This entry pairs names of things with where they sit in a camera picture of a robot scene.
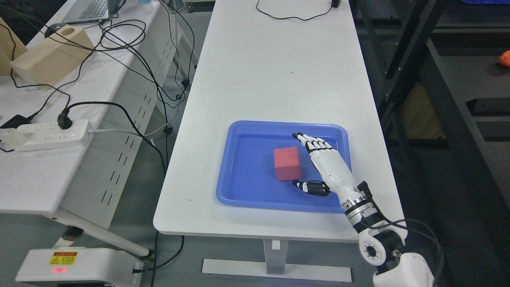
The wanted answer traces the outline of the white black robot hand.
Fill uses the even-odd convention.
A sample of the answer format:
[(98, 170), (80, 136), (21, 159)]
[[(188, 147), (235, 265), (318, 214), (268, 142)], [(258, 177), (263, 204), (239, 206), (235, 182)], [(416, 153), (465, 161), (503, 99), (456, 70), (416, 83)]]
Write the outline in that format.
[(337, 194), (344, 210), (366, 200), (364, 192), (357, 189), (353, 174), (338, 150), (322, 138), (314, 138), (301, 132), (293, 133), (292, 136), (305, 147), (322, 181), (331, 192)]

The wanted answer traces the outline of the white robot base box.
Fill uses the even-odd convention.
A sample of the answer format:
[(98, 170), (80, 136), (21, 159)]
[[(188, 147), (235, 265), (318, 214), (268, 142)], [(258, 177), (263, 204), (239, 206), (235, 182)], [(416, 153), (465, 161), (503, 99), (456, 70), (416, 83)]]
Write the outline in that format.
[(59, 248), (30, 250), (17, 282), (40, 287), (99, 285), (138, 287), (144, 263), (131, 254), (109, 248)]

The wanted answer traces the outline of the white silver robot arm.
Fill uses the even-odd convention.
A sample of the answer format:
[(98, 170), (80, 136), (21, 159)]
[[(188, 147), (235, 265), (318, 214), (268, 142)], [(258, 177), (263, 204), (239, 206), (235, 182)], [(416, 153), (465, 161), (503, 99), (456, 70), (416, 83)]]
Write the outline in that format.
[(359, 251), (376, 267), (375, 287), (431, 287), (434, 276), (418, 253), (406, 251), (397, 227), (385, 220), (365, 195), (341, 202), (352, 227), (359, 235)]

